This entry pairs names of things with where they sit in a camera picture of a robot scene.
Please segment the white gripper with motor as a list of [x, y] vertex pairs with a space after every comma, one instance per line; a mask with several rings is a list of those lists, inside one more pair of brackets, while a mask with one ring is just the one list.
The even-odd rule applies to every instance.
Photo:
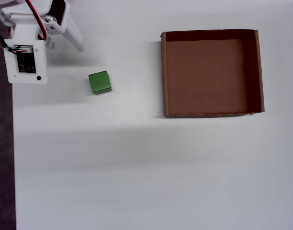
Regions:
[[[63, 35], [79, 51], [83, 52], [83, 35], [76, 25], [67, 0], [32, 0], [30, 1], [38, 18], [42, 20], [47, 32], [46, 48], [53, 48], [52, 36]], [[0, 19], [6, 23], [13, 16], [22, 15], [38, 19], [24, 0], [0, 0]]]

